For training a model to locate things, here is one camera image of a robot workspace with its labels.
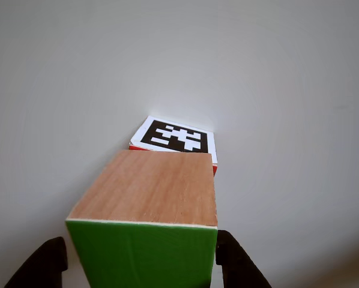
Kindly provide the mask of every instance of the white wall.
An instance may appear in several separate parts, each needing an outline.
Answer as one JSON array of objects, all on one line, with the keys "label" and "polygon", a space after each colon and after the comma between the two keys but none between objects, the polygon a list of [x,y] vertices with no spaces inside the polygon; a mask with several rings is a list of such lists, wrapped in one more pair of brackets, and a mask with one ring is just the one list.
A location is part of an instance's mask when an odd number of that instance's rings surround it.
[{"label": "white wall", "polygon": [[0,1],[0,287],[58,235],[88,287],[64,218],[149,114],[215,131],[219,227],[274,287],[359,246],[359,1]]}]

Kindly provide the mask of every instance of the cube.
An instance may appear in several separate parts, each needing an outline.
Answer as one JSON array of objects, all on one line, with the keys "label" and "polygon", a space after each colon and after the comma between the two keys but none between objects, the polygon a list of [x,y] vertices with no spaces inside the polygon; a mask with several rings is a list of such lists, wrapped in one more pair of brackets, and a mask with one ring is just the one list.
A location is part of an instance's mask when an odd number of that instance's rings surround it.
[{"label": "cube", "polygon": [[217,153],[213,132],[147,117],[129,143],[131,150],[210,153],[213,172],[217,171]]},{"label": "cube", "polygon": [[209,287],[211,155],[119,152],[66,219],[92,288]]}]

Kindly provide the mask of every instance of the wooden block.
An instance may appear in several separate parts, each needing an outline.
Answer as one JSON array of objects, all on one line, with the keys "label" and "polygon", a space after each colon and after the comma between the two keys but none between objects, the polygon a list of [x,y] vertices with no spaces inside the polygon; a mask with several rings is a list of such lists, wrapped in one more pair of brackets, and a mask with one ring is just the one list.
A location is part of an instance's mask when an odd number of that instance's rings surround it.
[{"label": "wooden block", "polygon": [[121,151],[66,220],[91,287],[209,287],[210,154]]}]

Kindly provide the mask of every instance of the white surface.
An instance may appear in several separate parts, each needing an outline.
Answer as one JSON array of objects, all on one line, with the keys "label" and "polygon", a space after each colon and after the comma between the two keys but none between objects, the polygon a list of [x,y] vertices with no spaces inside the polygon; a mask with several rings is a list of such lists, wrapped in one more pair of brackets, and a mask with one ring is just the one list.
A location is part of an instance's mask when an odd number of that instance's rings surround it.
[{"label": "white surface", "polygon": [[215,132],[219,228],[273,287],[359,245],[359,1],[1,0],[0,287],[58,235],[88,287],[64,220],[147,115]]},{"label": "white surface", "polygon": [[[152,144],[147,144],[147,143],[141,142],[142,138],[144,137],[145,133],[147,132],[147,130],[149,129],[150,125],[152,124],[152,122],[154,120],[172,124],[172,125],[176,125],[176,126],[180,126],[183,128],[188,128],[188,129],[195,130],[198,132],[206,133],[207,137],[208,137],[208,152],[211,154],[211,160],[212,160],[213,164],[217,164],[216,144],[214,142],[214,133],[213,132],[195,128],[195,127],[188,126],[188,125],[184,125],[184,124],[180,124],[180,123],[176,123],[176,122],[172,122],[172,121],[168,121],[165,119],[148,116],[146,118],[145,122],[138,128],[136,134],[134,134],[134,136],[131,138],[131,141],[130,141],[131,144],[133,144],[134,146],[140,147],[140,148],[147,149],[147,150],[179,152],[179,151],[171,150],[171,149],[168,149],[165,147],[159,147],[159,146],[155,146]],[[185,149],[192,150],[193,147],[198,148],[198,149],[201,148],[201,144],[199,142],[192,141],[190,139],[186,139],[186,131],[185,130],[181,129],[181,131],[174,130],[173,132],[168,132],[168,131],[164,131],[162,129],[157,129],[157,132],[160,132],[163,135],[163,137],[166,137],[166,138],[170,138],[172,134],[177,136],[178,140],[185,142]],[[195,133],[195,135],[192,135],[192,137],[197,138],[197,135],[199,135],[199,134]]]},{"label": "white surface", "polygon": [[118,221],[118,220],[84,219],[84,218],[68,218],[66,221],[217,229],[216,226],[206,226],[206,225],[198,225],[198,224],[179,224],[179,223],[143,222],[143,221]]}]

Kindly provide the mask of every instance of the green block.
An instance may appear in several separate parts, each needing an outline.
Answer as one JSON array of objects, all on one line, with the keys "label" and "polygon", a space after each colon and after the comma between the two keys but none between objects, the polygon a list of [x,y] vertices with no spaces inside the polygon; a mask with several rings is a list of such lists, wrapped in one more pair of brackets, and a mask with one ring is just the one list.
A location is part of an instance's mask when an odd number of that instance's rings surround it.
[{"label": "green block", "polygon": [[67,220],[92,288],[210,286],[217,229]]}]

